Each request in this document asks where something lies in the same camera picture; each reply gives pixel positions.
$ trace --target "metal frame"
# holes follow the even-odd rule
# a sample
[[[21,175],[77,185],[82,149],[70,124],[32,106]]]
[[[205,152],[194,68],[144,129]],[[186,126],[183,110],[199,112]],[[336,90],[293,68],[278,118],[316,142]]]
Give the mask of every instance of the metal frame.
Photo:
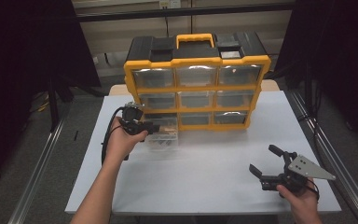
[[[301,6],[313,5],[313,3],[304,3]],[[229,14],[244,12],[261,11],[284,11],[292,10],[298,6],[298,3],[273,3],[273,4],[255,4],[230,7],[182,7],[170,8],[166,10],[155,9],[145,11],[115,12],[115,13],[90,13],[78,14],[76,17],[55,17],[39,18],[37,20],[53,22],[91,22],[91,21],[120,21],[132,19],[149,19],[164,17],[181,17],[213,14]]]
[[[53,133],[50,133],[50,135],[48,136],[48,141],[46,142],[45,147],[43,148],[39,161],[37,162],[36,167],[34,168],[34,172],[32,173],[30,180],[28,181],[28,184],[24,192],[22,193],[20,200],[16,205],[16,208],[13,214],[11,215],[8,224],[21,224],[24,222],[28,214],[28,210],[31,207],[32,201],[36,194],[37,186],[41,181],[43,174],[45,173],[45,169],[48,165],[48,160],[60,137],[63,124],[65,123],[66,118],[68,117],[71,105],[72,103],[65,104],[62,112],[61,121],[58,123],[55,131]]]
[[[303,114],[308,114],[307,109],[305,108],[304,100],[298,92],[292,93],[292,97],[296,102],[298,109]],[[324,155],[327,157],[331,165],[333,166],[334,170],[337,173],[338,178],[342,182],[345,190],[349,193],[351,200],[355,204],[358,210],[358,185],[354,181],[353,177],[345,167],[344,163],[342,162],[341,158],[336,153],[336,150],[333,148],[329,140],[327,139],[324,131],[319,125],[316,125],[315,119],[307,119],[307,124],[310,127],[311,131],[314,132],[315,128],[317,129],[316,132],[316,139],[318,143],[321,145],[321,148],[324,152]]]

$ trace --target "yellow storage organizer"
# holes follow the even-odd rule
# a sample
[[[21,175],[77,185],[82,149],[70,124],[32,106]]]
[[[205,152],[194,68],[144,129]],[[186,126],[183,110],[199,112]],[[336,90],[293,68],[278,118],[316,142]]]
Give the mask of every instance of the yellow storage organizer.
[[[132,40],[127,89],[147,119],[176,117],[178,129],[246,129],[270,59],[255,32]]]

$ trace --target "gray floor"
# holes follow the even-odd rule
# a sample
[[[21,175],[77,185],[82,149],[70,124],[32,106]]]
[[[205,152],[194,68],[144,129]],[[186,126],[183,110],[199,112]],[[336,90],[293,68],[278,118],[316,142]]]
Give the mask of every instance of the gray floor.
[[[122,77],[101,77],[103,86],[99,91],[109,92],[115,83],[122,82]],[[71,104],[69,116],[63,125],[61,136],[57,142],[43,178],[38,185],[37,192],[29,207],[28,215],[24,223],[68,223],[71,215],[63,212],[68,201],[73,184],[76,180],[78,169],[86,152],[95,121],[98,118],[102,98],[96,98],[74,89],[76,95]],[[298,116],[292,99],[288,97]],[[43,97],[34,102],[34,107],[41,105]],[[60,107],[65,104],[59,101]],[[358,133],[347,129],[346,120],[342,117],[334,104],[324,97],[319,112],[319,123],[340,158],[345,162],[351,175],[358,183]],[[48,108],[42,112],[34,112],[28,120],[27,128],[24,130],[16,150],[10,155],[2,167],[0,178],[0,223],[7,223],[27,185],[35,165],[44,148],[50,128]],[[300,121],[304,133],[313,146],[312,133],[304,121]],[[324,163],[328,170],[332,170],[326,157],[323,155]],[[341,195],[334,186],[338,202],[342,212],[322,215],[324,223],[357,223],[351,209],[344,199],[350,202],[350,206],[356,210],[351,199],[342,184],[336,183]],[[141,223],[293,223],[290,214],[264,217],[141,217]],[[138,217],[112,217],[111,223],[135,224]]]

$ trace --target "white cardboard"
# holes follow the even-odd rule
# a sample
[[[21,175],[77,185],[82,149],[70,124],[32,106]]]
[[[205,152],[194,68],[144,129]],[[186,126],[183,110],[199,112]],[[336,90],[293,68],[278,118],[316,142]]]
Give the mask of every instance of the white cardboard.
[[[107,96],[65,212],[74,213],[101,168],[101,142],[113,112],[131,96]],[[316,158],[282,91],[262,91],[247,130],[179,132],[179,149],[153,151],[138,144],[124,161],[113,211],[121,215],[254,215],[290,211],[277,191],[264,191],[249,172],[283,172],[269,145]],[[326,180],[316,179],[320,212],[340,211]]]

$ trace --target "human arm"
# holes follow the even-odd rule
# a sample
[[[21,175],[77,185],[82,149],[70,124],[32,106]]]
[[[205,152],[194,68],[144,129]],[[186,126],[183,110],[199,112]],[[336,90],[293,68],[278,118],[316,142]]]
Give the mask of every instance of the human arm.
[[[118,126],[120,126],[120,123],[118,117],[116,117],[111,130]],[[71,223],[106,224],[109,222],[113,194],[121,163],[130,154],[135,145],[146,137],[147,131],[129,135],[122,128],[117,128],[112,132],[109,137],[103,166],[77,209]]]
[[[312,179],[309,179],[307,185],[314,189],[311,181]],[[306,189],[303,194],[296,196],[282,185],[277,186],[277,191],[291,204],[296,224],[322,224],[318,214],[318,200],[314,192]]]

